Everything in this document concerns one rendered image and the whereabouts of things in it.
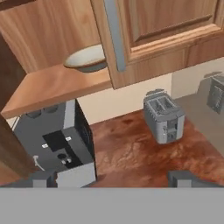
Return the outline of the grey and black coffee machine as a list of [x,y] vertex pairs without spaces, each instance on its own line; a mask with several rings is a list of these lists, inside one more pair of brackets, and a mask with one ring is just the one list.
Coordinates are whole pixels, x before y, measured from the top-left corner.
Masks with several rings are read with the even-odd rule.
[[76,99],[23,114],[12,130],[42,172],[58,174],[60,186],[97,180],[93,134]]

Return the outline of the wooden cabinet door with panel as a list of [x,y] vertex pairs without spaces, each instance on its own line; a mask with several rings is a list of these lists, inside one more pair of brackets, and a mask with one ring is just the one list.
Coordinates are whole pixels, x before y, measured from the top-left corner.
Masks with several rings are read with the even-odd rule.
[[224,57],[224,0],[115,0],[119,72],[103,0],[90,0],[113,88]]

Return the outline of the wooden cabinet with shelf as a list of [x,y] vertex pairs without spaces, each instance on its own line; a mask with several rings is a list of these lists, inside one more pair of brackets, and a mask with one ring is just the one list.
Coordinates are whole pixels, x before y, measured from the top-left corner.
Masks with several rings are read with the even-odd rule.
[[63,66],[100,42],[90,0],[0,0],[0,114],[3,118],[111,87],[109,71]]

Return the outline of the grey two-slot toaster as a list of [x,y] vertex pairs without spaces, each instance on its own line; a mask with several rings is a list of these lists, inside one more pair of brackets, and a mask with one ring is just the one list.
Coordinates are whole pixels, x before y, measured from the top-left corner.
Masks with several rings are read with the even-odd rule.
[[157,88],[146,94],[143,115],[158,144],[173,143],[183,136],[186,114],[164,89]]

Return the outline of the grey-white bowl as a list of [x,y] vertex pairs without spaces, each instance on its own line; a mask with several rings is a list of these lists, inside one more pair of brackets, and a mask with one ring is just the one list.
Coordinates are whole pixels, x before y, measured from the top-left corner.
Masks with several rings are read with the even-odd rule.
[[107,61],[101,44],[91,45],[69,55],[63,66],[83,73],[93,73],[104,69]]

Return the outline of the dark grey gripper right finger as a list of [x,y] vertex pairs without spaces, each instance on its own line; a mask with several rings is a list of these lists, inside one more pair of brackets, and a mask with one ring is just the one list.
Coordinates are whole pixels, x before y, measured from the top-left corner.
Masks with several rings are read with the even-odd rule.
[[175,188],[224,188],[224,185],[197,178],[190,171],[168,171],[167,179],[168,186]]

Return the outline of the dark wooden open cabinet door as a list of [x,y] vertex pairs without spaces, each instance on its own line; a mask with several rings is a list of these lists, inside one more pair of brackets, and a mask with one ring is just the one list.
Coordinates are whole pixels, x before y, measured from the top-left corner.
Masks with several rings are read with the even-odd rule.
[[28,179],[39,169],[1,115],[24,77],[25,70],[0,33],[0,186]]

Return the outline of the grey steel fridge side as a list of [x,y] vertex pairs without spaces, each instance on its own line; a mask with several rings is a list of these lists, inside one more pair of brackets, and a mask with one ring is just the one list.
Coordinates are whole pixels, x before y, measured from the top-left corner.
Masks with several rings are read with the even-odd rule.
[[224,57],[177,71],[171,76],[171,97],[187,118],[224,157],[224,110],[218,114],[207,105],[214,76],[224,77]]

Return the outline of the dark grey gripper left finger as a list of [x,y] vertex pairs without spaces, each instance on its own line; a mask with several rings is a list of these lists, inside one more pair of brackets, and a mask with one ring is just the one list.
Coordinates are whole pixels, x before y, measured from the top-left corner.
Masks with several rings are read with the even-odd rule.
[[4,185],[4,188],[51,188],[58,187],[57,172],[36,171],[28,179],[21,178],[20,180]]

